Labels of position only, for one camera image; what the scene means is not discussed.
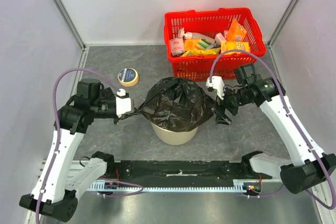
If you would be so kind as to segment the black trash bag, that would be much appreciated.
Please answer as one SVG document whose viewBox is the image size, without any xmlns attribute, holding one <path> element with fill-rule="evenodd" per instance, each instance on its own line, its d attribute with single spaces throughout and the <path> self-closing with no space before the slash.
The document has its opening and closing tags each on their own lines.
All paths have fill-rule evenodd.
<svg viewBox="0 0 336 224">
<path fill-rule="evenodd" d="M 100 90 L 100 100 L 106 102 L 110 101 L 112 102 L 116 100 L 116 96 L 113 93 L 112 89 L 108 87 Z"/>
<path fill-rule="evenodd" d="M 189 132 L 213 115 L 215 100 L 195 82 L 168 77 L 158 81 L 133 115 L 141 114 L 154 125 L 172 132 Z"/>
</svg>

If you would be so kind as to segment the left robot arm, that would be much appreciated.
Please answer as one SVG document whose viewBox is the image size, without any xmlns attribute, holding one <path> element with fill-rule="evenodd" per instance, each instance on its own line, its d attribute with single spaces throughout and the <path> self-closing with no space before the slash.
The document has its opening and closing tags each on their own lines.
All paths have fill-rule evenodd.
<svg viewBox="0 0 336 224">
<path fill-rule="evenodd" d="M 40 179 L 30 194 L 21 197 L 19 205 L 34 211 L 37 217 L 69 221 L 84 192 L 98 178 L 117 173 L 113 155 L 96 152 L 79 173 L 67 179 L 88 127 L 95 119 L 113 119 L 117 123 L 133 111 L 133 100 L 124 89 L 114 93 L 97 79 L 80 80 L 75 95 L 57 112 L 52 146 Z"/>
</svg>

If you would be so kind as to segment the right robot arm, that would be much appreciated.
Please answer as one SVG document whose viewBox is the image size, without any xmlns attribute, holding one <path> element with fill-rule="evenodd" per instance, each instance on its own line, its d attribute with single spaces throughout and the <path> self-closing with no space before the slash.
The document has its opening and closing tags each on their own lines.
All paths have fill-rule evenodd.
<svg viewBox="0 0 336 224">
<path fill-rule="evenodd" d="M 242 157 L 241 174 L 248 179 L 258 173 L 281 179 L 293 194 L 298 194 L 326 181 L 335 170 L 335 154 L 325 151 L 311 138 L 296 116 L 282 85 L 272 77 L 263 79 L 256 73 L 254 65 L 247 64 L 234 71 L 239 89 L 232 90 L 224 85 L 219 76 L 207 78 L 206 86 L 217 93 L 213 112 L 216 123 L 231 124 L 225 114 L 238 113 L 241 106 L 255 104 L 271 121 L 289 153 L 289 159 L 268 156 L 254 151 Z"/>
</svg>

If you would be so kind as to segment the beige trash bin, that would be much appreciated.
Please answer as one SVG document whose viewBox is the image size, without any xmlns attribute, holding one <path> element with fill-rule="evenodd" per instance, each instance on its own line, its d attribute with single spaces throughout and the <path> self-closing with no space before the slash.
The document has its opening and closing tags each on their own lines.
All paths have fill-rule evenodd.
<svg viewBox="0 0 336 224">
<path fill-rule="evenodd" d="M 198 127 L 188 132 L 173 132 L 151 123 L 157 137 L 169 145 L 182 145 L 189 142 L 196 134 Z"/>
</svg>

